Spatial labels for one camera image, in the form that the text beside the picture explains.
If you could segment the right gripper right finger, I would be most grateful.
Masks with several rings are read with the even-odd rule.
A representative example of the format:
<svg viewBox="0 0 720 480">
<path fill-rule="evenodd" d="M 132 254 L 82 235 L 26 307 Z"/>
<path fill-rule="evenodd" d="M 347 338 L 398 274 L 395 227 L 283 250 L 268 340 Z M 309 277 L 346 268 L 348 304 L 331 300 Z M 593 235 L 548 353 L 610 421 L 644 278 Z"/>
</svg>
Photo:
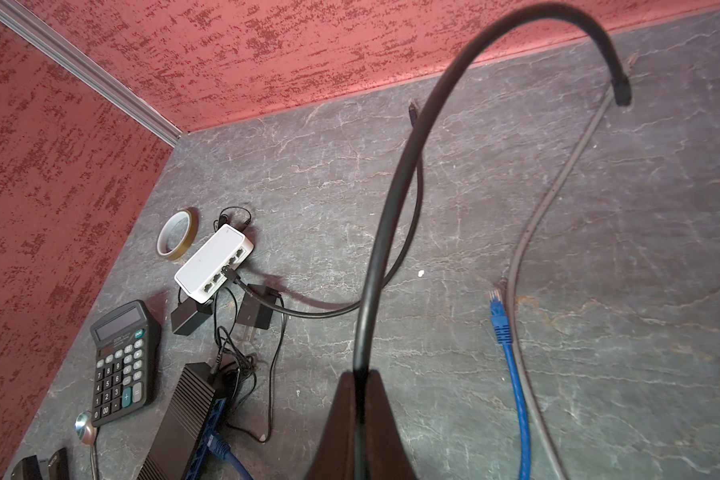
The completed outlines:
<svg viewBox="0 0 720 480">
<path fill-rule="evenodd" d="M 371 370 L 365 390 L 366 463 L 369 479 L 415 479 L 406 455 L 388 396 L 376 370 Z"/>
</svg>

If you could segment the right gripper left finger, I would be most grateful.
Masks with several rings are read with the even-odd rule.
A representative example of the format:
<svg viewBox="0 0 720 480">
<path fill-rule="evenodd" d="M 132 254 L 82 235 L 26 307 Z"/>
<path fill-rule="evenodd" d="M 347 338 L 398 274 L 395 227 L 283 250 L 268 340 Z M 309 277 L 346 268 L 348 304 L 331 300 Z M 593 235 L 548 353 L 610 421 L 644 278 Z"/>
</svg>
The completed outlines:
<svg viewBox="0 0 720 480">
<path fill-rule="evenodd" d="M 352 372 L 344 372 L 339 377 L 325 428 L 305 479 L 354 478 L 355 427 L 355 377 Z"/>
</svg>

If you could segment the black ribbed network switch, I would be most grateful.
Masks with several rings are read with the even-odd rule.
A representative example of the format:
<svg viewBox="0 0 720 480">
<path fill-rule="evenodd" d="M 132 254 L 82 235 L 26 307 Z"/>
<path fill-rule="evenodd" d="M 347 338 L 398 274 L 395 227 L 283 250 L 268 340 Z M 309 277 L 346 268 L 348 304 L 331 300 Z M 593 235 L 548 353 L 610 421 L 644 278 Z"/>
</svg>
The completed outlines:
<svg viewBox="0 0 720 480">
<path fill-rule="evenodd" d="M 208 438 L 215 431 L 230 391 L 211 377 L 211 366 L 184 366 L 138 480 L 198 479 L 208 455 Z"/>
</svg>

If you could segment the black power adapter with cable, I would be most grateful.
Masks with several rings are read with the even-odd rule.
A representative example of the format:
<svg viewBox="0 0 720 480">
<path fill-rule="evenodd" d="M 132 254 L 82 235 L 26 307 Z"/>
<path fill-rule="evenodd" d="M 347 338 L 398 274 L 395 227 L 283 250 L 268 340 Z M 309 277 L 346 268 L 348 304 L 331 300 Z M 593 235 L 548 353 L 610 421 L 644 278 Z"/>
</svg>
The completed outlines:
<svg viewBox="0 0 720 480">
<path fill-rule="evenodd" d="M 243 324 L 233 341 L 255 370 L 223 426 L 264 451 L 317 445 L 339 373 L 351 360 L 355 322 L 391 176 L 420 113 L 389 115 L 342 103 L 196 132 L 182 140 L 167 181 L 231 216 L 252 238 L 241 283 L 219 306 L 236 312 L 246 290 L 267 286 L 274 324 Z"/>
</svg>

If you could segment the white network switch box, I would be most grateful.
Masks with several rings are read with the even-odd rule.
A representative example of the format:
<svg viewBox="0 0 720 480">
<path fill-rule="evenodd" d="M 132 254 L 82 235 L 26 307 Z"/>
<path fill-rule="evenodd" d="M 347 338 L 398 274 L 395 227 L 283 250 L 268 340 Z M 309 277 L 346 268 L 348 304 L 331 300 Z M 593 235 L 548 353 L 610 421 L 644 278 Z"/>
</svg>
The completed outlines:
<svg viewBox="0 0 720 480">
<path fill-rule="evenodd" d="M 242 232 L 221 226 L 174 275 L 174 281 L 191 299 L 207 302 L 252 253 L 254 244 Z"/>
</svg>

